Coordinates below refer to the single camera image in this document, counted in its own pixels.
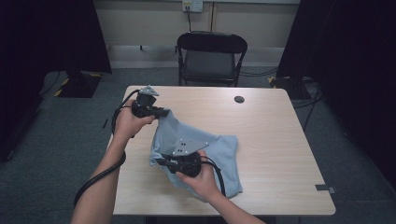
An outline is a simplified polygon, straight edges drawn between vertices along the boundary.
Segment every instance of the right hand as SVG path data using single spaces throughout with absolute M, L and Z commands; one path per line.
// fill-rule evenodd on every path
M 204 158 L 206 157 L 206 153 L 203 150 L 199 150 L 198 153 L 202 156 L 201 161 L 207 161 L 207 158 Z M 192 187 L 198 195 L 207 201 L 214 195 L 221 194 L 216 185 L 213 167 L 209 164 L 202 164 L 200 174 L 194 178 L 184 175 L 181 172 L 176 172 L 176 175 L 183 183 Z

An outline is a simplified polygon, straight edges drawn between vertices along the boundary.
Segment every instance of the black chair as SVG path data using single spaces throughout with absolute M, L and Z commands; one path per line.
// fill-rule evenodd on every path
M 193 31 L 177 40 L 178 85 L 187 81 L 238 85 L 248 43 L 239 35 Z M 239 55 L 235 66 L 235 55 Z

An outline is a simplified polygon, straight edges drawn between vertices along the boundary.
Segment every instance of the hand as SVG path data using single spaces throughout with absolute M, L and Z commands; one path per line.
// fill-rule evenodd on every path
M 199 150 L 198 153 L 202 156 L 201 161 L 207 161 L 206 153 Z M 215 175 L 213 174 L 213 167 L 209 164 L 201 165 L 201 172 L 195 178 L 184 175 L 181 172 L 176 172 L 177 177 L 194 189 L 194 191 L 203 197 L 206 201 L 216 194 L 221 194 L 216 185 Z
M 132 103 L 134 100 L 129 100 L 125 103 L 125 106 L 119 113 L 116 120 L 116 129 L 114 132 L 114 138 L 121 138 L 123 140 L 129 140 L 132 136 L 137 134 L 143 126 L 150 124 L 155 120 L 154 116 L 137 118 L 132 113 Z

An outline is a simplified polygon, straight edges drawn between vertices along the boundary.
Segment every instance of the gray carpet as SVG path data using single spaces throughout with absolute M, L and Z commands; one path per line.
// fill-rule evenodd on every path
M 260 73 L 270 67 L 248 67 Z M 45 87 L 58 73 L 48 74 Z M 114 69 L 91 99 L 53 97 L 65 78 L 44 95 L 39 111 L 18 144 L 14 158 L 0 163 L 0 223 L 68 223 L 79 187 L 102 158 L 110 136 L 103 129 L 130 85 L 177 85 L 176 68 Z M 267 77 L 241 77 L 239 87 L 269 88 Z M 308 85 L 314 94 L 316 84 Z M 304 125 L 310 106 L 296 109 Z M 395 223 L 394 192 L 370 159 L 346 138 L 342 122 L 325 99 L 315 105 L 306 137 L 332 194 L 331 217 L 303 217 L 301 223 Z M 278 224 L 297 217 L 277 217 Z M 114 216 L 113 223 L 143 223 L 142 217 Z

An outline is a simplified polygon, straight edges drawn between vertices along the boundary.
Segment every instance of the forearm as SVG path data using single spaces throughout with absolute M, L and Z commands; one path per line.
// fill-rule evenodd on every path
M 113 139 L 91 177 L 116 164 L 124 152 L 127 140 Z M 78 200 L 72 223 L 111 223 L 120 168 L 88 188 Z
M 264 223 L 221 194 L 211 197 L 208 202 L 221 214 L 228 224 Z

